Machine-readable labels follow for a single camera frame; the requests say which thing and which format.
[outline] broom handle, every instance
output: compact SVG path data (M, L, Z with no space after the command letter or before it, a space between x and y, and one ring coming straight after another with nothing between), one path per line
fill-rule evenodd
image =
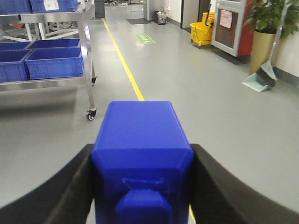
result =
M279 43L279 39L280 39L280 36L281 36L282 28L284 27L284 23L285 23L286 13L287 13L288 8L290 6L289 2L290 2L290 0L285 0L284 7L282 9L281 18L280 18L280 25L277 29L275 39L274 39L274 43L273 43L273 46L272 46L272 50L271 50L271 53L270 53L270 56L269 56L269 61L271 61L271 62L272 62L274 53L276 52L277 47L278 47L278 43Z

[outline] dustpan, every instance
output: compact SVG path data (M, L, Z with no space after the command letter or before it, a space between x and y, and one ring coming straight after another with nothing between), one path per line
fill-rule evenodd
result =
M277 51L279 39L281 36L282 28L285 22L285 16L289 6L292 4L289 3L290 0L285 0L284 8L282 10L280 25L277 29L275 40L271 49L271 53L269 56L269 60L262 64L259 70L246 78L242 83L255 91L262 92L264 90L270 89L275 86L275 81L277 81L277 77L273 71L272 60L275 52Z

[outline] blue block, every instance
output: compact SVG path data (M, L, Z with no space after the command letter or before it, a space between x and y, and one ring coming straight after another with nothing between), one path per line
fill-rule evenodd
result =
M172 224L172 207L153 190L132 190L116 206L117 224Z
M193 151L170 102L112 102L94 145L97 223L117 223L114 210L131 190L159 192L172 224L188 220Z

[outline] black foam pad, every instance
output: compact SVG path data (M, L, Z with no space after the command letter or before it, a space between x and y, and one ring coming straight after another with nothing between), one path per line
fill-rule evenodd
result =
M261 195L228 172L200 145L191 145L191 208L199 224L299 224L299 214Z
M3 224L84 224L93 200L93 145L41 186L0 209Z

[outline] green floor sign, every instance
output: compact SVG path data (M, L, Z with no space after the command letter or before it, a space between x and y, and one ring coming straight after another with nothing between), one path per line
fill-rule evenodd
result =
M140 41L140 43L146 44L146 43L156 43L149 35L147 34L139 34L136 35L137 39Z

